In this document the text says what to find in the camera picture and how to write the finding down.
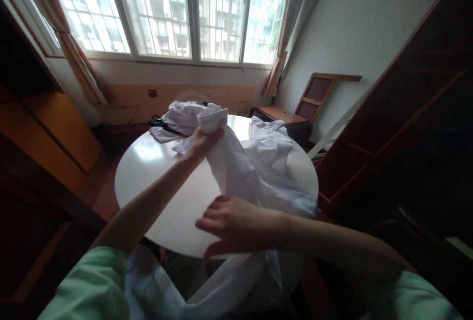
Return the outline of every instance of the green sleeve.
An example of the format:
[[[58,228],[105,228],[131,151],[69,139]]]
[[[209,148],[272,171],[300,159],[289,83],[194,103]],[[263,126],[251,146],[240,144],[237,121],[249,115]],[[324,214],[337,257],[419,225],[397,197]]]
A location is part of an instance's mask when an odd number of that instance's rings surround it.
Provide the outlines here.
[[[88,251],[63,279],[38,319],[128,319],[127,256],[111,247]]]
[[[403,271],[398,279],[364,285],[369,319],[462,319],[455,307],[425,279]]]

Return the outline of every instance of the table top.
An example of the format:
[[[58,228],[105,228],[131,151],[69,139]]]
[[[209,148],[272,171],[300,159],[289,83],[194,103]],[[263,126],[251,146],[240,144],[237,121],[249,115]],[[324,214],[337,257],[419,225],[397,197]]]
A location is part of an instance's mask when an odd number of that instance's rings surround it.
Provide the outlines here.
[[[248,139],[251,120],[228,116],[228,125],[240,141]],[[163,175],[176,161],[172,147],[182,139],[160,144],[144,133],[123,154],[115,174],[115,193],[120,208]],[[315,168],[305,151],[293,141],[287,159],[287,176],[315,196],[319,186]],[[219,188],[206,159],[191,174],[161,213],[146,237],[174,252],[202,258],[203,252],[217,238],[196,229],[195,221],[219,195]]]
[[[255,109],[268,117],[274,119],[275,121],[282,120],[287,125],[294,124],[294,123],[303,123],[307,122],[307,119],[304,117],[298,116],[294,113],[286,111],[282,107],[278,106],[256,106]]]

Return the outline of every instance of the white clothing pile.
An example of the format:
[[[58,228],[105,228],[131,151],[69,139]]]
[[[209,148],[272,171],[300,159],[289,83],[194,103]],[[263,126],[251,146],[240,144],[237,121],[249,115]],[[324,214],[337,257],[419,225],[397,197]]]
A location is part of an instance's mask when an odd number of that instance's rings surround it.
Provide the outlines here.
[[[205,107],[194,101],[174,101],[169,105],[169,111],[161,117],[161,120],[166,123],[169,128],[182,135],[189,136],[192,135],[199,126],[197,115],[215,107],[218,106],[213,103],[209,103],[208,107]],[[149,132],[159,143],[167,143],[181,137],[181,135],[171,133],[162,127],[150,127]]]
[[[284,175],[292,142],[283,122],[265,123],[253,117],[249,127],[253,139],[239,142],[227,125],[227,115],[226,109],[215,105],[196,115],[205,133],[218,127],[225,131],[207,157],[220,193],[262,207],[315,217],[316,197]],[[190,127],[195,122],[192,118],[179,124]],[[192,139],[190,136],[173,149],[184,154]],[[214,319],[230,312],[264,311],[272,308],[281,295],[281,272],[274,250],[230,256],[187,302],[156,260],[152,266],[137,265],[142,252],[138,248],[132,253],[127,269],[126,297],[132,319]]]

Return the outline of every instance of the white wall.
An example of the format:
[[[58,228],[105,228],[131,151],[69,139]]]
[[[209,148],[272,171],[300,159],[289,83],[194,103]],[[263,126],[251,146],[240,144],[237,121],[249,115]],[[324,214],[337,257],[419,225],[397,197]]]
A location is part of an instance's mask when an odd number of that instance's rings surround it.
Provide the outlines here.
[[[86,123],[90,127],[100,123],[95,107],[87,102],[67,61],[60,58],[46,58],[45,61]],[[270,98],[260,95],[269,70],[94,60],[91,64],[106,85],[254,86],[255,105],[270,102]]]
[[[378,79],[435,0],[320,0],[279,86],[276,104],[297,108],[314,72],[362,75],[337,83],[314,122],[316,142]]]

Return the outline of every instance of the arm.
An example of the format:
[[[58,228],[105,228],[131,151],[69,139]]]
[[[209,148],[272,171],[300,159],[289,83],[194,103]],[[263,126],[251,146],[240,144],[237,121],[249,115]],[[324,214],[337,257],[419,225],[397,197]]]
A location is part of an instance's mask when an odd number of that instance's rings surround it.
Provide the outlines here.
[[[111,246],[130,255],[136,244],[222,135],[222,129],[205,135],[198,128],[186,155],[120,210],[98,235],[90,249]]]
[[[208,247],[204,258],[276,249],[309,254],[364,280],[391,279],[403,269],[415,272],[393,248],[370,235],[235,197],[216,198],[196,227],[222,239]]]

